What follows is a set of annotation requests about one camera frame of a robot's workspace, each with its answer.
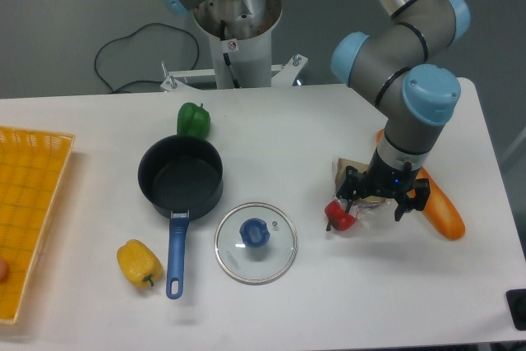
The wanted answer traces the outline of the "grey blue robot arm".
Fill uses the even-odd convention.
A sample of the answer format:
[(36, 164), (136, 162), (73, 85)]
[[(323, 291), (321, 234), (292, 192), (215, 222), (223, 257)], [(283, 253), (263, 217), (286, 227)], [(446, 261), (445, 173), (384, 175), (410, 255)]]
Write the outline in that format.
[[(191, 12), (208, 34), (219, 88), (271, 83), (270, 34), (280, 0), (163, 0), (176, 15)], [(423, 210), (431, 184), (418, 176), (460, 97), (457, 78), (429, 63), (468, 29), (464, 0), (380, 0), (393, 25), (371, 37), (347, 35), (331, 58), (332, 72), (386, 116), (367, 169), (347, 168), (336, 195), (352, 205), (369, 196), (396, 201), (395, 217)]]

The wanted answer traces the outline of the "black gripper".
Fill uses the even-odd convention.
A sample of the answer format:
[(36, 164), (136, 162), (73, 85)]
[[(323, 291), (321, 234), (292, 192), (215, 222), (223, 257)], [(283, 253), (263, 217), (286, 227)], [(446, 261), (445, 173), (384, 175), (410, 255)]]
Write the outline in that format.
[(394, 220), (399, 222), (412, 210), (423, 211), (431, 195), (429, 179), (416, 180), (417, 174), (418, 170), (411, 161), (404, 160), (395, 168), (375, 150), (366, 172), (359, 172), (351, 165), (345, 167), (337, 178), (335, 196), (345, 201), (344, 209), (348, 213), (359, 199), (370, 196), (394, 199), (398, 204)]

